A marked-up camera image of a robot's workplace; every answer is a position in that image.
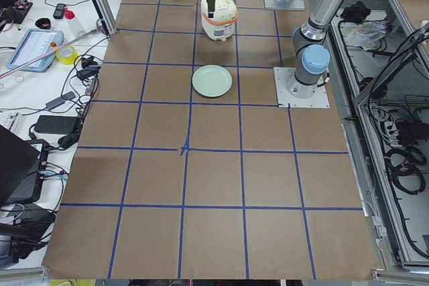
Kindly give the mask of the green plate near arm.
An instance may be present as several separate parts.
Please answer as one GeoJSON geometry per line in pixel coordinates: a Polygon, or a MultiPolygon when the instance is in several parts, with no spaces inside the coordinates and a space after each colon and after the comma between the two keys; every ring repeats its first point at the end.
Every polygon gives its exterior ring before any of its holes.
{"type": "Polygon", "coordinates": [[[192,86],[197,93],[216,98],[226,94],[232,87],[230,72],[218,65],[206,65],[198,68],[192,76],[192,86]]]}

